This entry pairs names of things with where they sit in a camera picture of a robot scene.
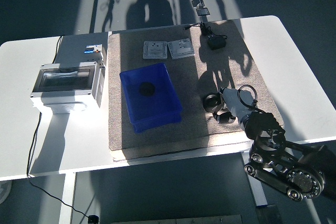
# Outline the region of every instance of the black puck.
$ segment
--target black puck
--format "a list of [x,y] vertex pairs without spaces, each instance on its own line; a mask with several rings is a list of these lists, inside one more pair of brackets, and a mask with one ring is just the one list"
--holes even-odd
[[154,95],[155,86],[150,82],[143,82],[140,84],[139,93],[145,97]]

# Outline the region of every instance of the black cable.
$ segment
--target black cable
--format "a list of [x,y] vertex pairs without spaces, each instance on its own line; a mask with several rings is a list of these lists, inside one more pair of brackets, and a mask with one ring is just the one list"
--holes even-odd
[[188,26],[184,27],[184,30],[188,30],[188,29],[190,29],[192,26],[200,27],[198,24],[199,24],[199,23],[194,23],[194,24],[192,24],[192,25],[188,25]]
[[[253,99],[253,104],[252,104],[252,105],[248,105],[248,104],[246,104],[246,103],[242,100],[242,98],[240,97],[240,92],[241,92],[241,90],[242,90],[243,88],[245,88],[245,87],[251,88],[252,91],[253,91],[253,93],[254,93],[255,98]],[[255,88],[253,88],[251,85],[243,85],[243,86],[241,86],[241,87],[238,89],[237,95],[238,95],[238,98],[239,98],[240,102],[241,102],[245,107],[247,107],[247,108],[249,108],[249,109],[251,109],[251,110],[258,111],[258,112],[260,112],[260,113],[266,113],[265,111],[263,111],[263,110],[261,110],[261,109],[258,109],[258,108],[256,107],[257,102],[258,102],[258,100],[257,100],[257,99],[258,99],[258,95],[257,95],[257,91],[255,90]]]
[[[55,57],[54,57],[53,63],[55,63],[55,59],[56,59],[57,52],[58,52],[58,48],[59,48],[59,43],[60,43],[62,37],[63,37],[63,35],[60,36],[59,39],[58,39],[58,41],[57,41],[57,44],[56,44],[56,52],[55,52]],[[33,161],[33,155],[34,155],[34,151],[32,152],[32,150],[33,150],[33,147],[34,147],[34,146],[36,145],[36,143],[37,143],[37,132],[38,132],[38,128],[39,128],[40,123],[41,123],[41,118],[42,118],[42,113],[40,112],[39,117],[38,117],[38,122],[37,122],[37,125],[36,125],[36,128],[35,128],[35,132],[34,132],[34,135],[33,135],[33,141],[32,141],[32,144],[31,144],[31,146],[30,146],[30,149],[29,149],[28,163],[27,163],[27,171],[26,171],[27,179],[28,179],[29,183],[30,183],[32,186],[34,186],[34,187],[36,187],[36,188],[42,190],[43,192],[45,192],[45,193],[46,193],[47,195],[49,195],[50,197],[59,200],[59,201],[60,201],[62,204],[64,204],[65,206],[67,206],[67,207],[71,207],[74,211],[76,211],[76,212],[78,212],[78,213],[84,215],[84,216],[87,217],[87,218],[89,219],[89,221],[90,221],[91,218],[90,218],[89,216],[87,216],[86,214],[84,214],[84,213],[81,212],[81,211],[76,210],[73,206],[66,204],[66,203],[65,203],[63,200],[61,200],[60,198],[57,198],[56,196],[51,195],[50,193],[48,193],[47,191],[45,191],[43,188],[41,188],[41,187],[39,187],[39,186],[33,184],[33,183],[30,181],[30,178],[32,178],[32,177],[31,177],[30,174],[29,174],[29,170],[30,170],[30,166],[31,166],[31,164],[32,164],[32,161]]]
[[223,36],[224,39],[227,39],[227,36],[226,35],[222,35],[222,34],[215,34],[212,30],[211,30],[211,27],[208,26],[207,29],[210,31],[211,34],[215,35],[215,36]]
[[57,41],[57,43],[56,43],[56,52],[55,52],[54,60],[52,61],[53,63],[55,63],[56,56],[57,56],[57,53],[58,53],[58,49],[59,49],[59,46],[60,46],[60,42],[61,42],[63,36],[64,36],[64,35],[59,36],[58,41]]

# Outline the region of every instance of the power adapter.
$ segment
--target power adapter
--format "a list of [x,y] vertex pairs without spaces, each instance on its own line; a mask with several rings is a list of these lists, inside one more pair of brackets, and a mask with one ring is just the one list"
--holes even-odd
[[[187,30],[187,29],[191,28],[192,26],[196,26],[196,25],[197,25],[197,23],[186,26],[186,27],[184,27],[184,30]],[[208,36],[208,45],[209,45],[211,50],[216,50],[216,49],[223,48],[223,47],[226,46],[226,39],[227,39],[226,35],[214,34],[211,31],[211,28],[209,26],[208,27],[205,26],[204,22],[201,22],[199,26],[200,26],[202,35],[203,36]]]
[[211,50],[216,50],[226,46],[226,40],[221,35],[211,35],[208,37],[208,45]]

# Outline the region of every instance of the floor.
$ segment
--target floor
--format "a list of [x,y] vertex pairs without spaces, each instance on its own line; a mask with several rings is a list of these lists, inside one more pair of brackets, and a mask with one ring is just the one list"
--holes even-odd
[[[209,21],[265,15],[279,17],[331,103],[336,106],[336,89],[334,87],[334,80],[336,79],[334,70],[336,65],[336,17],[334,15],[336,0],[204,0],[204,3],[211,14],[208,16]],[[199,21],[194,9],[192,9],[191,0],[2,0],[0,17],[0,29],[3,31],[0,33],[0,45],[10,40],[190,24]],[[319,108],[311,109],[318,114]],[[336,146],[335,142],[330,142],[327,145],[333,150]],[[234,155],[232,159],[238,161],[239,157]],[[123,193],[128,191],[127,188],[121,188],[120,191],[111,191],[110,194],[128,202],[132,201],[134,196],[136,201],[132,202],[131,205],[136,206],[137,210],[132,208],[132,214],[130,215],[125,211],[126,203],[123,205],[124,209],[121,210],[114,208],[115,205],[113,205],[107,212],[113,213],[114,219],[111,218],[108,221],[126,221],[137,217],[142,219],[159,218],[159,216],[162,216],[162,218],[167,216],[183,218],[183,216],[190,217],[193,214],[236,214],[239,208],[235,210],[228,207],[238,206],[241,203],[249,205],[250,196],[246,196],[246,199],[249,198],[246,202],[236,201],[232,203],[233,205],[228,204],[228,202],[232,202],[232,198],[223,198],[223,201],[217,198],[212,201],[211,197],[208,197],[217,193],[222,196],[225,194],[225,190],[221,190],[221,183],[225,184],[236,180],[233,171],[223,163],[225,160],[226,157],[219,156],[128,167],[116,171],[83,173],[78,175],[78,186],[81,188],[91,187],[90,193],[88,193],[88,195],[91,195],[94,191],[92,188],[97,181],[93,180],[92,185],[85,185],[84,182],[90,181],[91,178],[106,178],[104,182],[106,185],[109,181],[114,183],[116,181],[127,182],[128,180],[125,178],[131,179],[132,176],[134,176],[134,179],[139,177],[144,179],[144,172],[146,172],[148,178],[153,178],[152,176],[161,176],[160,171],[166,173],[173,171],[176,180],[167,180],[161,194],[162,201],[167,205],[167,209],[162,208],[160,212],[156,213],[148,212],[148,207],[155,206],[160,201],[151,199],[150,203],[143,204],[141,200],[145,193],[155,197],[156,190],[160,189],[160,183],[157,179],[153,178],[153,188],[145,182],[139,185],[127,182],[130,187],[135,187],[134,190],[125,195]],[[192,172],[198,165],[212,167],[212,164],[216,164],[216,168],[214,168],[211,176],[202,170],[197,170],[196,174],[199,174],[202,180],[198,180],[198,176]],[[176,172],[175,169],[179,167],[185,167],[187,170]],[[228,170],[230,176],[225,177],[221,173],[224,170]],[[191,192],[197,194],[199,201],[195,202],[190,195],[184,195],[186,192],[176,191],[177,188],[180,190],[184,188],[184,181],[181,178],[190,178],[188,185],[193,189]],[[64,177],[53,176],[37,178],[36,180],[37,183],[41,183],[51,192],[61,196],[61,185]],[[172,191],[168,190],[170,183],[172,183]],[[197,185],[199,183],[203,186],[202,190],[198,190]],[[236,190],[240,196],[245,191],[244,188],[240,187],[237,187]],[[321,197],[321,199],[318,198],[314,201],[315,206],[311,203],[292,205],[291,201],[282,200],[277,193],[269,188],[265,188],[265,193],[269,203],[274,202],[278,205],[284,223],[292,223],[293,218],[297,223],[300,220],[302,220],[302,223],[336,223],[335,213],[330,210],[334,208],[334,202],[323,201]],[[186,200],[174,207],[179,194],[184,195]],[[79,201],[80,198],[76,194],[75,204]],[[100,212],[103,206],[97,205],[96,201],[94,204],[96,204],[97,211]],[[182,207],[187,205],[190,206],[190,209],[184,211]],[[13,182],[12,192],[6,202],[0,205],[0,215],[8,216],[10,221],[1,221],[1,223],[22,223],[24,220],[26,223],[46,223],[47,216],[47,223],[58,223],[58,210],[58,202],[54,202],[53,199],[48,199],[48,196],[30,188],[25,180],[17,180]],[[242,216],[250,214],[254,216],[249,210],[239,210],[239,212]],[[74,215],[73,220],[73,223],[78,223],[80,217]]]

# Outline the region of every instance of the beige carpet mat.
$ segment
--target beige carpet mat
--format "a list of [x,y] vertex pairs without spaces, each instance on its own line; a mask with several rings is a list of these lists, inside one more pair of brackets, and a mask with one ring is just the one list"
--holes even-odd
[[[115,161],[232,144],[230,134],[241,132],[236,120],[218,124],[204,111],[202,98],[219,87],[252,85],[258,107],[271,112],[283,125],[281,115],[233,21],[207,23],[215,34],[227,35],[225,48],[210,50],[199,27],[156,28],[112,34],[108,42],[109,148]],[[195,56],[173,60],[144,60],[144,41],[174,41],[189,38]],[[167,124],[135,134],[130,123],[119,73],[164,62],[183,107],[181,123]]]

